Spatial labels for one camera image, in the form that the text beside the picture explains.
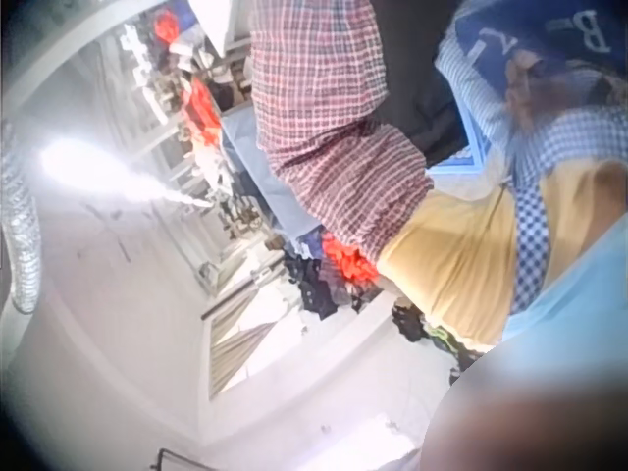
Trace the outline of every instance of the metal bar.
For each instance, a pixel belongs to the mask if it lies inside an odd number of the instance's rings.
[[[179,123],[183,121],[183,113],[173,115],[164,126],[147,132],[136,143],[131,145],[130,163],[135,164],[144,155],[149,153],[163,141],[175,135],[179,130]]]
[[[210,468],[209,466],[205,466],[204,464],[199,463],[198,461],[194,461],[193,459],[186,458],[182,454],[175,453],[173,451],[170,451],[167,448],[161,448],[159,450],[159,452],[157,453],[157,464],[151,466],[150,468],[156,471],[162,471],[164,458],[167,456],[174,458],[176,461],[180,461],[182,463],[193,466],[194,469],[199,469],[201,471],[218,471],[215,468]]]
[[[173,170],[168,174],[168,182],[172,182],[176,180],[181,175],[185,175],[192,168],[192,159],[184,159],[181,160],[179,164],[177,164]]]
[[[223,294],[220,298],[216,299],[212,306],[200,316],[201,321],[206,321],[213,314],[216,313],[221,307],[225,306],[228,302],[232,301],[236,296],[243,293],[245,290],[254,286],[256,283],[257,275],[263,273],[266,269],[275,270],[278,266],[284,263],[284,254],[277,253],[272,256],[269,260],[267,260],[262,266],[260,266],[257,270],[255,270],[249,277],[245,278],[233,288],[229,289],[225,294]]]
[[[161,5],[165,0],[110,0],[85,9],[45,38],[9,72],[3,114],[11,116],[82,47],[114,26]]]
[[[192,263],[192,261],[189,259],[189,257],[185,254],[185,252],[183,251],[182,247],[179,245],[179,242],[175,239],[175,237],[173,236],[172,232],[170,231],[170,228],[168,227],[168,225],[166,224],[166,221],[164,221],[164,218],[162,218],[161,214],[159,213],[159,210],[153,205],[152,207],[152,212],[153,212],[153,216],[155,216],[155,219],[157,219],[157,222],[159,223],[159,225],[162,227],[162,229],[164,230],[164,232],[166,233],[166,236],[168,237],[168,239],[170,240],[170,242],[172,243],[173,247],[175,248],[175,250],[177,251],[177,253],[179,254],[179,256],[183,259],[183,261],[185,262],[185,264],[189,267],[189,269],[192,272],[192,275],[194,276],[194,278],[196,279],[196,281],[198,282],[198,284],[203,288],[203,290],[207,293],[207,294],[211,294],[211,289],[209,287],[207,287],[205,280],[203,280],[200,275],[198,274],[197,271],[197,267],[194,266],[194,264]]]

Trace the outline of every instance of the red clothing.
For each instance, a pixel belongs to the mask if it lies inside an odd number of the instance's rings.
[[[259,145],[303,207],[371,261],[433,187],[400,130],[370,122],[387,94],[368,0],[254,0]]]
[[[170,45],[179,37],[179,20],[171,11],[166,10],[155,21],[155,35]]]

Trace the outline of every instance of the hanging clothes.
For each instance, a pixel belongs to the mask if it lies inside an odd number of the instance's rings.
[[[290,282],[298,284],[306,311],[318,314],[321,320],[338,312],[329,285],[319,279],[320,260],[303,259],[299,255],[293,257],[285,251],[284,264],[288,269]]]
[[[346,280],[357,286],[377,281],[379,277],[377,269],[364,257],[358,247],[342,245],[330,233],[325,233],[322,239],[325,255],[336,262]]]
[[[449,371],[449,384],[453,385],[478,358],[481,353],[467,349],[455,336],[443,327],[431,327],[425,322],[421,310],[414,304],[398,300],[392,308],[392,321],[408,341],[416,343],[422,339],[431,340],[434,346],[453,356],[457,365]]]

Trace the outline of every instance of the plaid fabric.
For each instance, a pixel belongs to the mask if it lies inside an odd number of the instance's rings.
[[[303,207],[371,261],[433,187],[425,157],[369,118],[387,94],[368,0],[254,0],[258,142]]]
[[[541,189],[536,184],[515,191],[517,268],[510,313],[530,306],[543,287],[550,261],[550,229]]]

